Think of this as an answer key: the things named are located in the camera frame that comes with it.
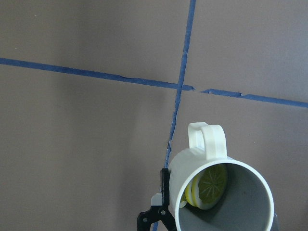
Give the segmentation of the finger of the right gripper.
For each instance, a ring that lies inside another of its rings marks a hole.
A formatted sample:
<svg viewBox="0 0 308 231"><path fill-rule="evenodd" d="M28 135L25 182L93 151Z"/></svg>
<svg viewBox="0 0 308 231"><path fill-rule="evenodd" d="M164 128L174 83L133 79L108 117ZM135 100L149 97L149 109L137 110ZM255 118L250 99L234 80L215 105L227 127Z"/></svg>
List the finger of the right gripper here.
<svg viewBox="0 0 308 231"><path fill-rule="evenodd" d="M161 221L168 231L176 230L175 219L169 211L169 179L168 168L161 169L161 192L156 193L151 198L151 207L145 212L141 212L137 218L137 230L149 231L152 224Z"/></svg>

